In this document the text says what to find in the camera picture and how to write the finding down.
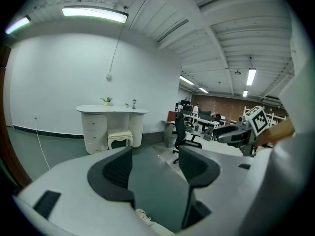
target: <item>white stool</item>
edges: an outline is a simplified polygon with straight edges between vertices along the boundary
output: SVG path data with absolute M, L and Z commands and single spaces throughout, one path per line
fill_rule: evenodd
M 133 138 L 132 133 L 129 129 L 122 129 L 122 128 L 112 128 L 107 130 L 107 137 L 108 137 L 108 148 L 112 149 L 112 142 L 113 141 L 123 141 L 126 140 L 126 146 L 133 145 Z

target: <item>potted plant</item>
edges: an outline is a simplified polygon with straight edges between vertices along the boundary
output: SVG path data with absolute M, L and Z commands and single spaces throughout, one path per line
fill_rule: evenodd
M 112 105 L 112 102 L 111 102 L 111 101 L 112 101 L 113 99 L 110 98 L 110 97 L 107 97 L 106 100 L 105 100 L 104 98 L 101 98 L 101 100 L 104 101 L 104 105 L 107 106 L 107 107 Z

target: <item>black office chair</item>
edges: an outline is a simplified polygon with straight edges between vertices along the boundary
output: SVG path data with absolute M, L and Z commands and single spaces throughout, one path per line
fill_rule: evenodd
M 180 145 L 185 146 L 193 146 L 196 148 L 202 148 L 200 143 L 194 142 L 196 136 L 200 136 L 199 134 L 192 133 L 192 139 L 190 141 L 185 139 L 186 132 L 185 132 L 185 124 L 184 124 L 184 115 L 183 113 L 176 112 L 175 113 L 175 128 L 177 132 L 177 139 L 175 141 L 175 148 L 179 149 Z M 178 158 L 174 160 L 173 164 L 178 162 Z

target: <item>fluorescent ceiling light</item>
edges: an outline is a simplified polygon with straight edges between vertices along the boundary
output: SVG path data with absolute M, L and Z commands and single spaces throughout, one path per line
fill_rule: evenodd
M 255 78 L 255 74 L 256 74 L 256 69 L 250 69 L 248 72 L 248 78 L 247 78 L 247 86 L 251 86 L 252 82 L 254 81 Z
M 65 16 L 88 16 L 98 17 L 115 20 L 121 23 L 125 23 L 128 14 L 118 11 L 96 6 L 65 6 L 63 8 L 63 14 Z
M 26 16 L 24 18 L 21 18 L 19 21 L 15 22 L 13 25 L 11 25 L 8 29 L 5 30 L 6 34 L 10 34 L 13 31 L 15 31 L 16 29 L 22 27 L 23 25 L 28 24 L 31 21 L 31 19 Z
M 187 82 L 188 84 L 193 85 L 193 82 L 189 81 L 188 79 L 184 78 L 183 76 L 180 76 L 179 78 L 180 78 L 181 80 Z
M 199 88 L 201 91 L 205 92 L 205 93 L 208 93 L 205 89 L 203 88 Z

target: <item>brick wall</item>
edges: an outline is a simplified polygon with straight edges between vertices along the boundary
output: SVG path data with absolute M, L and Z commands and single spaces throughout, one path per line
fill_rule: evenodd
M 284 109 L 278 109 L 276 107 L 271 107 L 268 105 L 260 104 L 258 102 L 252 102 L 247 100 L 237 100 L 214 96 L 204 96 L 204 95 L 193 95 L 191 98 L 192 105 L 196 105 L 199 102 L 199 108 L 202 110 L 208 110 L 213 112 L 218 112 L 220 115 L 226 117 L 226 125 L 230 124 L 231 120 L 238 121 L 239 116 L 243 115 L 244 107 L 253 108 L 255 106 L 265 106 L 265 113 L 272 114 L 276 116 L 286 116 L 287 112 Z

